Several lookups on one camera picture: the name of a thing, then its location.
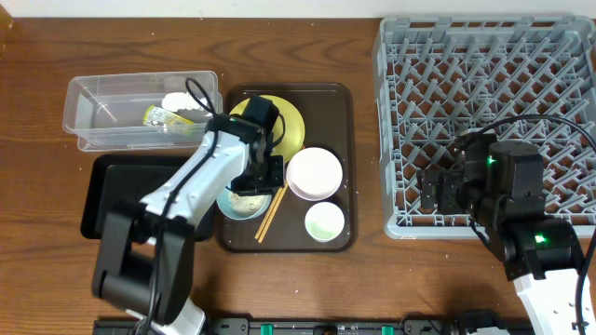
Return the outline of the yellow green wrapper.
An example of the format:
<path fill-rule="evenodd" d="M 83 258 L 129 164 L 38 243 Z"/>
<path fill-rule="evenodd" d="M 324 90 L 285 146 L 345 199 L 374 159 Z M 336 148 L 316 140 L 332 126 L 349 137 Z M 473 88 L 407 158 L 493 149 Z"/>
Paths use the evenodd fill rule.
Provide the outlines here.
<path fill-rule="evenodd" d="M 195 128 L 195 123 L 168 111 L 164 108 L 150 105 L 145 111 L 142 124 L 146 127 L 155 127 L 158 132 L 187 135 Z"/>

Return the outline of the white tissue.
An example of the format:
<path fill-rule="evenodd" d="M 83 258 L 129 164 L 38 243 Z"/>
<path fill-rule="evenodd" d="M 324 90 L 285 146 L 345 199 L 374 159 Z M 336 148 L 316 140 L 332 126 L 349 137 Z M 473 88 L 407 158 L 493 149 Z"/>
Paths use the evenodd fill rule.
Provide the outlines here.
<path fill-rule="evenodd" d="M 170 112 L 186 111 L 211 112 L 207 99 L 196 100 L 189 92 L 173 92 L 167 94 L 161 102 L 161 107 Z"/>

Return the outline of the rice leftovers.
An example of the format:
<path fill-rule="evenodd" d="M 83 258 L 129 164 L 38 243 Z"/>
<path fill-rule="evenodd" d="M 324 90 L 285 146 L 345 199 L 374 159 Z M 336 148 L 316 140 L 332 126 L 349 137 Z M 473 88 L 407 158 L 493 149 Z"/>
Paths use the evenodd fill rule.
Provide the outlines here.
<path fill-rule="evenodd" d="M 230 193 L 228 195 L 231 209 L 238 216 L 251 216 L 261 209 L 267 199 L 266 195 L 238 195 Z"/>

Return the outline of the white green cup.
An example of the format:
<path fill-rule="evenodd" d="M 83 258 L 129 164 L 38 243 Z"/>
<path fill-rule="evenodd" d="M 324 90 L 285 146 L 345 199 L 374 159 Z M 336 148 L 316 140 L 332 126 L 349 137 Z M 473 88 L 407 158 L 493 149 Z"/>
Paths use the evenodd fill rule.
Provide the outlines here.
<path fill-rule="evenodd" d="M 319 202 L 305 214 L 305 229 L 320 243 L 327 243 L 336 238 L 344 229 L 345 216 L 334 203 Z"/>

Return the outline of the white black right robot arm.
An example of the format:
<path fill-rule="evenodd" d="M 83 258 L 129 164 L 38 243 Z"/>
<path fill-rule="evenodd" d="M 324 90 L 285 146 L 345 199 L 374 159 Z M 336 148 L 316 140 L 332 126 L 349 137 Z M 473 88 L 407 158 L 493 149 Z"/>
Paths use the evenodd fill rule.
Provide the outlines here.
<path fill-rule="evenodd" d="M 589 258 L 572 224 L 546 212 L 538 147 L 494 133 L 470 133 L 456 143 L 462 167 L 417 171 L 422 208 L 470 217 L 474 233 L 502 262 L 535 333 L 594 333 Z"/>

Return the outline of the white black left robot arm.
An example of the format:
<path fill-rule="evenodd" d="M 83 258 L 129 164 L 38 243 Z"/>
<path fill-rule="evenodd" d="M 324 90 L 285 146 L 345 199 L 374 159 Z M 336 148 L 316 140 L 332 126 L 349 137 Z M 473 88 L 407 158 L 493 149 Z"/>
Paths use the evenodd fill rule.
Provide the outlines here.
<path fill-rule="evenodd" d="M 120 202 L 104 220 L 92 293 L 134 313 L 133 334 L 199 333 L 204 314 L 189 298 L 198 227 L 227 186 L 256 195 L 281 184 L 277 116 L 219 114 L 200 147 L 137 203 Z"/>

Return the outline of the light blue bowl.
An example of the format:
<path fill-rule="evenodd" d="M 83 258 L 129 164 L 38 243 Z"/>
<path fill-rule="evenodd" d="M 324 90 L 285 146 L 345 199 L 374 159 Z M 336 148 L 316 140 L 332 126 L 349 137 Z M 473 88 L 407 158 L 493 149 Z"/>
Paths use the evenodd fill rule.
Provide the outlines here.
<path fill-rule="evenodd" d="M 238 195 L 224 189 L 217 197 L 216 204 L 226 218 L 234 221 L 245 221 L 264 214 L 271 201 L 271 194 Z"/>

